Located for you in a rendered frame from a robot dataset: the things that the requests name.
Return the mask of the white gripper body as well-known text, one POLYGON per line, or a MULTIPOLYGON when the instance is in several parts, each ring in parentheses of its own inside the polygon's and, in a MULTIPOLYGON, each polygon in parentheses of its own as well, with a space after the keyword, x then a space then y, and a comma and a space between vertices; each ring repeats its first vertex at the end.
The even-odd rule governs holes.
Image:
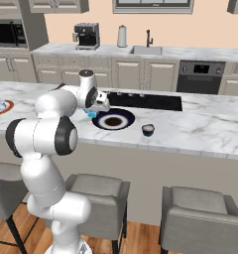
POLYGON ((110 109, 110 102, 107 98, 107 94, 105 92, 98 92, 98 95, 95 99, 94 104, 92 105, 92 109, 96 112, 108 112, 110 109))

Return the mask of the dark blue white plate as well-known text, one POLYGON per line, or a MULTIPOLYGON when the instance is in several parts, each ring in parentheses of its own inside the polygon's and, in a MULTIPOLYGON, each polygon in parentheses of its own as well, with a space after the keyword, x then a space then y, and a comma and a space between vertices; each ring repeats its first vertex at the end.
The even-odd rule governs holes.
POLYGON ((135 115, 125 109, 111 108, 107 112, 100 111, 93 119, 92 123, 103 130, 122 130, 135 121, 135 115))

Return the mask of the dark blue yogurt container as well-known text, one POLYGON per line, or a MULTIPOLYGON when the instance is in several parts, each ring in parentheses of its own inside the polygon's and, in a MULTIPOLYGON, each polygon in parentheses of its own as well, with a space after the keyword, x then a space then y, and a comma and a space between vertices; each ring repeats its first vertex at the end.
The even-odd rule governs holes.
POLYGON ((151 137, 154 134, 155 126, 153 124, 147 124, 142 126, 143 135, 151 137))

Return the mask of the orange rimmed white plate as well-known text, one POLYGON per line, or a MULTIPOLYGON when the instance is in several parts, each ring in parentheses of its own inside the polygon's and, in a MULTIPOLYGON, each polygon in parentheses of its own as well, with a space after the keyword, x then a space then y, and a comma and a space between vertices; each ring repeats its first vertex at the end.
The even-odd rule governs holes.
POLYGON ((3 111, 0 111, 0 115, 10 111, 13 107, 14 107, 14 102, 11 100, 6 100, 6 109, 3 111))

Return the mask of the beige lower cupboard run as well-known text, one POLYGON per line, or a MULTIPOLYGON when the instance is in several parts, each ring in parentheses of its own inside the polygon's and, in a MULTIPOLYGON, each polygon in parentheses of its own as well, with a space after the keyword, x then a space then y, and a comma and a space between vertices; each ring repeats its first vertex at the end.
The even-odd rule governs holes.
POLYGON ((91 69, 101 87, 175 91, 179 61, 159 58, 0 53, 0 80, 79 85, 91 69))

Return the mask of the beige cupboard run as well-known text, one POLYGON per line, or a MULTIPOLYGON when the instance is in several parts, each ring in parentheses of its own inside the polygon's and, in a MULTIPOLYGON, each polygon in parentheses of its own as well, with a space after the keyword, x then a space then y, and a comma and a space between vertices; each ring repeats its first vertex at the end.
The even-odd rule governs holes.
POLYGON ((0 0, 0 15, 20 14, 30 9, 32 13, 85 13, 88 0, 0 0))
POLYGON ((91 69, 101 87, 175 91, 179 61, 159 58, 0 53, 0 80, 79 85, 91 69))

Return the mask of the black hob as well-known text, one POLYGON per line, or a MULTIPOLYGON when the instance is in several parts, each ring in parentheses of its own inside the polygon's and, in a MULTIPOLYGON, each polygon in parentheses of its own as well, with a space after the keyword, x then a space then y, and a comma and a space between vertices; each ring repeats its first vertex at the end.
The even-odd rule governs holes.
POLYGON ((106 91, 111 106, 182 111, 180 96, 106 91))

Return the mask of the grey sink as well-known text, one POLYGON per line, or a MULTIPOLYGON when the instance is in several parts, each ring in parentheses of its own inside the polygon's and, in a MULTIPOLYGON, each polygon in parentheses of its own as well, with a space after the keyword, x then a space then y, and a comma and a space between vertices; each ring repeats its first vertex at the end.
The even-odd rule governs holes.
POLYGON ((161 53, 161 47, 134 46, 130 51, 131 55, 160 55, 161 53))

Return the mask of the black silver coffee machine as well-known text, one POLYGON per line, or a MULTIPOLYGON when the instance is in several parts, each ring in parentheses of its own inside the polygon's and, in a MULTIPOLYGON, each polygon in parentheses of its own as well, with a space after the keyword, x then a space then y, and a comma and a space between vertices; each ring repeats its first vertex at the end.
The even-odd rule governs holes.
POLYGON ((99 24, 79 23, 74 26, 72 39, 77 42, 77 50, 95 51, 100 47, 99 24))

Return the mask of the white paper towel roll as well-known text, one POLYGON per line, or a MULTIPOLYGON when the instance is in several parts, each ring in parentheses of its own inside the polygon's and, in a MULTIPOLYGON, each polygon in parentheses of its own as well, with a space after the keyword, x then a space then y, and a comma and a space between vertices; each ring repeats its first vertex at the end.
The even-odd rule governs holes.
POLYGON ((127 28, 124 25, 118 29, 117 46, 119 48, 127 47, 127 28))

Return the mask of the black tap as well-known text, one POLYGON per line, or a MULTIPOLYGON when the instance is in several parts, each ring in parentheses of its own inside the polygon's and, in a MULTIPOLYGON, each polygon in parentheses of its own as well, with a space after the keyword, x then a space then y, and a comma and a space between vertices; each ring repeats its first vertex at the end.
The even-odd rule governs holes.
POLYGON ((151 34, 150 30, 147 30, 146 32, 147 32, 147 48, 149 48, 150 45, 153 44, 154 39, 150 36, 150 34, 151 34))

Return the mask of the grey upholstered stool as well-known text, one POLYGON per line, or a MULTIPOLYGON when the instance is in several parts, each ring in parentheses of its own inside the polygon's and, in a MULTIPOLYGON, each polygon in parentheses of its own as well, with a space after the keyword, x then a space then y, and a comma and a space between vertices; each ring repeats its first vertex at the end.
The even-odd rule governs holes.
POLYGON ((163 187, 161 254, 238 254, 238 207, 231 195, 163 187))
POLYGON ((1 241, 0 244, 18 247, 22 254, 28 254, 24 244, 34 229, 38 218, 35 219, 25 239, 22 239, 13 219, 13 214, 28 193, 16 164, 0 163, 0 220, 5 221, 15 240, 14 243, 1 241))
POLYGON ((119 254, 121 240, 127 237, 130 183, 110 177, 78 174, 70 175, 65 184, 68 191, 84 194, 91 201, 90 217, 79 225, 80 233, 110 240, 112 254, 119 254))

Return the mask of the beige tall cupboard unit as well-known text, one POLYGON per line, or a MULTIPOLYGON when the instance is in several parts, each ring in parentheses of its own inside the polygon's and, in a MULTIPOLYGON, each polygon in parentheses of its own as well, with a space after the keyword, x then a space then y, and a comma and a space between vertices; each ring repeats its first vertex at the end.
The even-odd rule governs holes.
POLYGON ((32 13, 29 0, 19 0, 25 37, 30 51, 49 42, 45 17, 41 13, 32 13))

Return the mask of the beige upper cupboard run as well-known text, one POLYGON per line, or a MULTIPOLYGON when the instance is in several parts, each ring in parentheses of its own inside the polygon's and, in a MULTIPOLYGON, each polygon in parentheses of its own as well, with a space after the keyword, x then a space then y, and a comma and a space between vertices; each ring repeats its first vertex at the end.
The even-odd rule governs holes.
POLYGON ((85 13, 88 0, 0 0, 0 15, 20 14, 30 9, 32 13, 85 13))

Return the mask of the grey framed window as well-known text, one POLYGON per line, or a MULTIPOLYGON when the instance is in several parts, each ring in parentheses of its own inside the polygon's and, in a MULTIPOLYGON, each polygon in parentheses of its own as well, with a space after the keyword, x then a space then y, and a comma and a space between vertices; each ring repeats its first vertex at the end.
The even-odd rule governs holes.
POLYGON ((194 0, 112 0, 114 14, 191 14, 194 0))

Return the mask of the black microwave oven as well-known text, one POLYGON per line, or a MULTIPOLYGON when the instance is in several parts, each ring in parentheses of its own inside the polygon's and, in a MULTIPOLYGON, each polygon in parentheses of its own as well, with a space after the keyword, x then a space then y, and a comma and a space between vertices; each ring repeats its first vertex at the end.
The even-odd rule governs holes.
POLYGON ((0 19, 0 47, 27 48, 22 21, 19 19, 0 19))

